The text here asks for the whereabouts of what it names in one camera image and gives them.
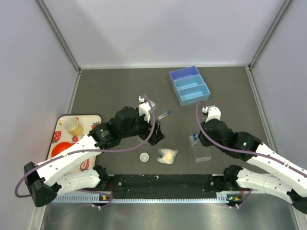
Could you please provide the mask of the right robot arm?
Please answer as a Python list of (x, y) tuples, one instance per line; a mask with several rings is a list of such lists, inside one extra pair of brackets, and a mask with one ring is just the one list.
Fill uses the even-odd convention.
[(257, 166), (268, 175), (231, 165), (224, 171), (229, 190), (249, 189), (280, 198), (302, 213), (307, 212), (307, 171), (270, 149), (247, 132), (233, 132), (225, 122), (211, 119), (199, 122), (203, 146), (215, 146), (226, 155)]

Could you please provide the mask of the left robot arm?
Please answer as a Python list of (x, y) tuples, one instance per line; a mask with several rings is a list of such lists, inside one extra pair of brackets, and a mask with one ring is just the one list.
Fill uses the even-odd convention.
[(85, 160), (101, 153), (113, 153), (122, 139), (138, 136), (142, 144), (156, 145), (165, 138), (161, 123), (150, 108), (123, 107), (106, 123), (90, 130), (78, 142), (44, 162), (24, 166), (24, 182), (36, 207), (51, 203), (58, 196), (84, 188), (107, 188), (108, 174), (102, 166), (71, 173)]

